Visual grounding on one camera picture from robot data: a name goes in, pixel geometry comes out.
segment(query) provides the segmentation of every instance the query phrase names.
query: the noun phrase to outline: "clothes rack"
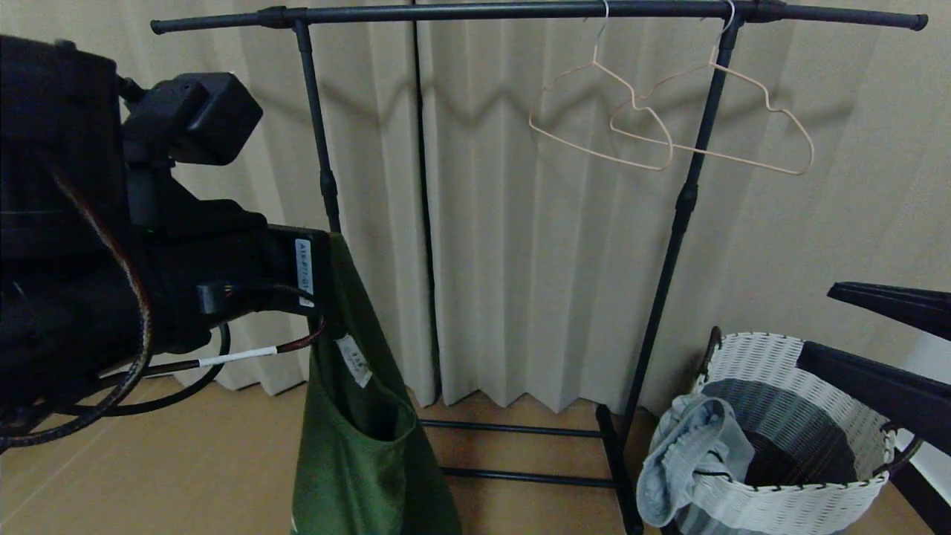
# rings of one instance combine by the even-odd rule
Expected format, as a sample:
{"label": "clothes rack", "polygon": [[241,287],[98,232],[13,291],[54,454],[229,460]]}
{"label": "clothes rack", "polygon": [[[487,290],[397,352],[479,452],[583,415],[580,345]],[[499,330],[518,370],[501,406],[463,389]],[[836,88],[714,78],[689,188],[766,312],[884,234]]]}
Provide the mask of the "clothes rack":
{"label": "clothes rack", "polygon": [[[803,20],[859,24],[921,30],[927,25],[924,14],[901,14],[871,10],[847,10],[812,6],[790,6],[778,0],[735,1],[735,16],[730,21],[731,7],[718,1],[636,1],[611,0],[611,17],[677,17],[677,18],[720,18],[725,22],[725,30],[720,37],[716,63],[729,66],[730,57],[736,44],[737,35],[744,24],[759,24],[780,20]],[[330,167],[326,132],[320,109],[320,95],[317,86],[317,74],[311,45],[309,26],[333,23],[366,22],[416,22],[440,20],[500,20],[530,18],[583,18],[600,17],[605,12],[600,0],[570,2],[509,2],[492,4],[433,4],[433,5],[392,5],[360,6],[342,8],[286,8],[273,7],[249,13],[203,16],[177,20],[152,21],[151,28],[157,34],[184,30],[207,30],[261,26],[271,29],[289,29],[297,34],[298,49],[307,100],[310,106],[314,138],[320,160],[320,194],[330,222],[330,229],[340,232],[340,208],[337,201],[337,181]],[[707,102],[704,107],[700,128],[697,132],[695,147],[706,149],[713,132],[723,94],[726,74],[715,70],[712,74]],[[498,426],[471,422],[445,422],[421,420],[425,426],[449,427],[466,430],[487,430],[495,432],[532,433],[543,435],[573,436],[600,439],[611,470],[610,479],[567,477],[550,474],[532,474],[498,470],[444,467],[450,476],[493,478],[522,482],[608,487],[615,490],[620,506],[624,527],[628,534],[640,534],[643,523],[637,513],[633,487],[624,463],[624,446],[627,443],[633,423],[634,411],[640,398],[641,388],[647,373],[650,355],[660,327],[664,304],[670,290],[677,257],[690,222],[690,216],[697,203],[700,172],[704,164],[704,154],[694,153],[690,160],[687,180],[680,190],[674,206],[674,217],[664,264],[661,267],[650,316],[641,344],[637,365],[631,380],[631,388],[625,406],[620,431],[615,431],[611,412],[607,406],[600,405],[595,411],[598,423],[597,431],[533,427]]]}

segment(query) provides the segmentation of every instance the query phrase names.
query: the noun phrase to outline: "robotic arm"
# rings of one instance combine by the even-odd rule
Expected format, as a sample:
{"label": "robotic arm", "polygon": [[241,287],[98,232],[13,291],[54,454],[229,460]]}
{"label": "robotic arm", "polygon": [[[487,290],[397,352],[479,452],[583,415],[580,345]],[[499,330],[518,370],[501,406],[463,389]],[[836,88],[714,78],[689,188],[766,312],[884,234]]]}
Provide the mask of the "robotic arm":
{"label": "robotic arm", "polygon": [[[260,121],[234,75],[144,90],[70,42],[2,36],[0,53],[0,451],[121,413],[152,354],[202,347],[244,314],[321,317],[311,251],[326,234],[198,200],[172,177],[175,162],[231,163]],[[77,417],[31,431],[52,412]]]}

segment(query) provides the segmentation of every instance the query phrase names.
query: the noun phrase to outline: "wire hanger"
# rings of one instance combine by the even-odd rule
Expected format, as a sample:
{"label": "wire hanger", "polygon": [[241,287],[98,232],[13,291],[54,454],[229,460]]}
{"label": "wire hanger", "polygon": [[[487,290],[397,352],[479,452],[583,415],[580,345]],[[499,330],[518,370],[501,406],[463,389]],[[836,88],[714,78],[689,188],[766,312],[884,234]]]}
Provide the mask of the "wire hanger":
{"label": "wire hanger", "polygon": [[[720,36],[722,36],[722,35],[727,31],[727,29],[730,27],[730,25],[733,24],[733,20],[736,18],[736,6],[733,4],[733,1],[732,1],[732,0],[726,0],[726,1],[729,3],[729,6],[730,6],[730,8],[731,8],[731,12],[730,12],[730,16],[729,16],[729,21],[728,21],[727,24],[724,26],[723,31],[720,32]],[[813,164],[813,162],[815,161],[816,148],[815,148],[815,145],[813,145],[813,143],[812,143],[812,138],[809,136],[809,133],[808,133],[807,131],[805,131],[805,127],[803,127],[803,124],[800,123],[800,122],[799,122],[799,119],[797,119],[796,116],[792,114],[792,111],[790,111],[790,110],[788,110],[788,109],[785,109],[785,108],[774,108],[774,107],[772,106],[772,104],[770,103],[770,101],[769,101],[769,90],[768,90],[767,87],[764,86],[762,83],[760,83],[759,81],[754,80],[754,79],[752,79],[752,78],[746,76],[745,74],[742,74],[742,73],[740,73],[740,72],[737,72],[737,71],[735,71],[735,70],[733,70],[733,69],[729,69],[729,68],[723,67],[723,66],[721,66],[721,65],[717,65],[717,63],[716,63],[716,55],[717,55],[717,52],[718,52],[718,51],[719,51],[719,47],[718,47],[718,46],[714,46],[714,47],[713,47],[713,52],[710,53],[710,58],[709,58],[709,60],[706,62],[706,64],[704,64],[704,65],[699,65],[699,66],[694,67],[694,68],[692,68],[692,69],[683,70],[683,71],[681,71],[681,72],[677,72],[676,74],[672,74],[672,75],[670,75],[670,76],[668,76],[668,77],[662,79],[661,81],[657,82],[656,84],[654,84],[653,87],[650,88],[650,90],[649,90],[647,93],[645,93],[645,94],[643,94],[643,95],[635,95],[635,96],[637,96],[637,98],[647,99],[647,98],[650,97],[650,95],[654,92],[654,90],[657,89],[660,85],[666,84],[666,83],[669,82],[670,80],[673,80],[674,78],[679,78],[680,76],[683,76],[683,75],[685,75],[685,74],[690,74],[690,73],[692,73],[692,72],[696,72],[697,70],[702,70],[702,69],[707,69],[707,68],[713,68],[713,69],[721,70],[721,71],[723,71],[723,72],[725,72],[725,73],[727,73],[727,74],[732,74],[733,76],[736,76],[737,78],[739,78],[739,79],[741,79],[741,80],[744,80],[744,81],[746,81],[746,82],[749,82],[750,84],[756,86],[757,88],[759,88],[759,89],[763,92],[763,96],[764,96],[764,99],[765,99],[765,101],[766,101],[766,108],[769,110],[769,112],[771,112],[771,113],[782,113],[783,115],[785,115],[786,117],[788,117],[789,120],[792,121],[792,123],[793,123],[794,125],[796,125],[796,128],[799,129],[799,132],[802,133],[803,137],[805,138],[805,141],[806,141],[806,142],[808,143],[808,145],[809,145],[809,163],[806,164],[804,168],[795,170],[795,169],[780,168],[780,167],[777,167],[777,166],[772,166],[772,165],[770,165],[770,164],[764,164],[764,163],[762,163],[762,162],[754,162],[754,161],[748,160],[748,159],[746,159],[746,158],[739,158],[739,157],[737,157],[737,156],[730,156],[729,154],[723,154],[723,153],[721,153],[721,152],[713,152],[713,151],[710,151],[710,150],[697,149],[697,148],[694,148],[694,147],[688,147],[688,146],[685,146],[685,145],[679,145],[679,144],[675,144],[675,143],[673,144],[673,146],[676,147],[676,148],[678,148],[678,149],[689,150],[689,151],[691,151],[691,152],[699,152],[699,153],[701,153],[701,154],[706,154],[707,156],[714,156],[714,157],[717,157],[717,158],[723,158],[723,159],[725,159],[725,160],[730,160],[730,161],[733,161],[733,162],[739,162],[739,163],[741,163],[741,164],[747,164],[747,165],[754,166],[754,167],[757,167],[757,168],[770,169],[770,170],[778,171],[778,172],[781,172],[781,173],[784,173],[784,174],[790,174],[790,175],[794,175],[794,176],[799,176],[799,175],[806,174],[806,173],[812,168],[812,164]],[[609,122],[609,124],[610,124],[610,126],[611,126],[611,130],[613,130],[613,131],[615,131],[615,132],[617,132],[617,133],[619,133],[619,134],[623,134],[623,135],[626,135],[626,136],[628,136],[628,137],[634,138],[634,139],[639,139],[639,140],[642,140],[642,141],[649,141],[649,142],[651,142],[651,143],[656,143],[656,144],[658,144],[658,145],[666,145],[667,143],[664,142],[664,141],[661,141],[661,140],[658,140],[658,139],[651,139],[651,138],[649,138],[649,137],[644,137],[644,136],[641,136],[641,135],[637,135],[637,134],[628,132],[628,131],[626,131],[626,130],[622,130],[622,129],[620,129],[620,128],[618,128],[618,127],[616,127],[616,126],[614,125],[614,118],[617,116],[618,112],[620,112],[621,109],[622,109],[625,105],[627,105],[627,104],[628,104],[628,101],[625,101],[625,102],[621,103],[621,105],[618,106],[616,109],[614,109],[614,113],[611,114],[611,121]]]}
{"label": "wire hanger", "polygon": [[[620,76],[618,76],[618,75],[615,74],[614,72],[610,71],[609,69],[607,69],[606,67],[604,67],[603,65],[601,65],[600,63],[598,63],[598,61],[597,61],[598,46],[600,45],[601,38],[602,38],[602,36],[603,36],[603,34],[604,34],[604,30],[605,30],[605,28],[608,26],[608,17],[611,15],[611,8],[608,6],[608,0],[602,0],[602,1],[604,2],[604,24],[601,25],[601,30],[597,33],[597,38],[596,38],[595,41],[594,41],[594,54],[593,54],[593,56],[592,56],[591,62],[590,62],[590,63],[586,63],[586,64],[584,64],[584,65],[580,65],[580,66],[575,67],[575,68],[573,68],[573,69],[568,69],[568,70],[562,72],[561,74],[558,74],[557,76],[554,77],[554,79],[552,80],[552,83],[551,83],[549,86],[546,86],[546,87],[542,88],[541,91],[538,92],[538,96],[535,97],[535,100],[534,100],[534,102],[532,103],[532,107],[531,107],[531,109],[529,110],[529,126],[532,127],[532,129],[535,130],[536,132],[539,132],[539,133],[541,133],[541,134],[544,134],[544,135],[546,135],[546,136],[548,136],[548,137],[554,139],[554,140],[557,141],[558,143],[565,144],[565,145],[567,145],[567,146],[569,146],[569,147],[571,147],[571,148],[573,148],[573,149],[581,150],[582,152],[587,152],[588,154],[590,154],[590,155],[592,155],[592,156],[597,156],[597,157],[599,157],[599,158],[604,158],[605,160],[610,160],[610,161],[612,161],[612,162],[615,162],[615,163],[618,163],[618,164],[624,164],[624,165],[626,165],[626,166],[631,166],[631,167],[634,167],[634,168],[641,168],[641,169],[647,169],[647,170],[653,170],[653,171],[664,170],[664,169],[666,169],[666,168],[670,165],[670,162],[673,161],[673,148],[676,147],[676,145],[673,144],[673,140],[670,139],[670,132],[668,132],[667,126],[664,125],[664,122],[661,121],[660,117],[657,116],[657,113],[654,112],[653,109],[648,108],[648,107],[640,108],[640,107],[637,106],[637,98],[638,98],[638,97],[637,97],[637,94],[634,92],[634,88],[631,86],[631,84],[629,84],[629,83],[628,83],[627,81],[625,81],[623,78],[621,78]],[[614,156],[610,156],[610,155],[605,154],[605,153],[603,153],[603,152],[598,152],[598,151],[596,151],[596,150],[587,149],[587,148],[585,148],[585,147],[581,147],[580,145],[577,145],[577,144],[575,144],[575,143],[572,143],[572,142],[570,142],[570,141],[568,141],[568,140],[566,140],[566,139],[560,138],[560,137],[558,137],[558,136],[556,136],[556,135],[554,135],[554,134],[552,134],[552,133],[550,133],[550,132],[548,132],[548,131],[546,131],[546,130],[540,128],[538,125],[536,125],[536,124],[534,123],[534,120],[533,120],[533,119],[534,119],[534,111],[535,111],[536,108],[538,108],[539,104],[541,103],[541,97],[542,97],[545,93],[552,92],[552,91],[554,90],[554,88],[558,85],[558,81],[559,81],[559,80],[562,80],[562,79],[564,79],[564,78],[567,77],[567,76],[571,76],[572,74],[576,74],[576,73],[578,73],[578,72],[580,72],[580,71],[582,71],[582,70],[591,69],[591,68],[599,69],[599,70],[601,70],[602,72],[605,72],[605,73],[608,74],[611,78],[613,78],[614,80],[620,82],[621,84],[624,85],[625,88],[627,88],[628,92],[631,94],[631,98],[628,99],[627,101],[625,101],[624,104],[621,105],[622,107],[623,107],[625,104],[630,103],[630,104],[631,104],[631,107],[632,107],[635,111],[647,111],[647,112],[650,113],[650,115],[654,118],[654,121],[656,121],[657,125],[660,126],[661,130],[664,131],[664,136],[667,138],[667,142],[666,142],[666,143],[663,142],[663,141],[658,141],[658,140],[654,140],[654,139],[649,139],[649,140],[648,140],[648,141],[652,141],[652,142],[654,142],[654,143],[658,143],[658,144],[660,144],[660,145],[667,145],[667,146],[668,146],[667,161],[664,163],[663,166],[650,166],[650,165],[647,165],[647,164],[641,164],[641,163],[638,163],[638,162],[632,162],[632,161],[630,161],[630,160],[625,160],[625,159],[623,159],[623,158],[617,158],[617,157],[614,157]]]}

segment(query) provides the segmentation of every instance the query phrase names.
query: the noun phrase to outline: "green cloth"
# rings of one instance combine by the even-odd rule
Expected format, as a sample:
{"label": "green cloth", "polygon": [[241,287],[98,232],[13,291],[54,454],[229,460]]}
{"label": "green cloth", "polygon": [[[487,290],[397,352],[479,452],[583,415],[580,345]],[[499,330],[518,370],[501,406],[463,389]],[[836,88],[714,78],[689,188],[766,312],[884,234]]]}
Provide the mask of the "green cloth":
{"label": "green cloth", "polygon": [[[317,242],[315,293],[331,304],[311,354],[292,533],[458,535],[452,494],[350,251],[338,234]],[[335,342],[347,334],[373,372],[366,387]]]}

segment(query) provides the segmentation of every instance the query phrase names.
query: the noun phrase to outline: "beige curtain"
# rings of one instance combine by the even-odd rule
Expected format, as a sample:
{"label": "beige curtain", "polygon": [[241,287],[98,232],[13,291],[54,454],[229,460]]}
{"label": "beige curtain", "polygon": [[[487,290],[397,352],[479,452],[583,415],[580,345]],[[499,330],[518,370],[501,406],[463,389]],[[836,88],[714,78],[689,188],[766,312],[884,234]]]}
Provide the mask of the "beige curtain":
{"label": "beige curtain", "polygon": [[[951,10],[940,2],[819,2],[928,12],[921,32],[776,22],[743,28],[733,66],[793,109],[816,143],[803,177],[708,158],[650,362],[661,410],[709,329],[766,330],[896,363],[915,329],[825,297],[836,281],[949,289]],[[707,61],[722,21],[611,20],[601,62],[638,91]],[[420,24],[424,133],[443,394],[523,392],[620,410],[636,364],[689,154],[664,172],[589,157],[533,133],[529,108],[588,62],[601,20]],[[692,145],[710,71],[648,101]],[[623,87],[589,69],[546,95],[540,122],[637,161],[660,149],[610,135]],[[658,135],[650,119],[629,129]],[[711,143],[798,168],[805,143],[729,79]]]}
{"label": "beige curtain", "polygon": [[[225,168],[178,166],[175,176],[201,198],[232,198],[273,223],[327,228],[294,33],[249,28],[158,36],[148,27],[157,18],[262,7],[244,0],[4,0],[0,30],[75,41],[80,50],[114,59],[120,73],[143,86],[182,72],[234,71],[264,108],[262,122],[235,163]],[[311,33],[343,231],[406,381],[428,403],[436,389],[421,233],[412,34],[400,23],[325,26]],[[242,318],[232,331],[233,350],[242,350],[302,336],[306,325],[300,318],[264,313]],[[212,342],[200,352],[216,350],[217,342]],[[276,393],[300,383],[306,365],[304,351],[256,359],[229,365],[220,382],[231,388],[260,382]],[[183,379],[194,377],[191,373]]]}

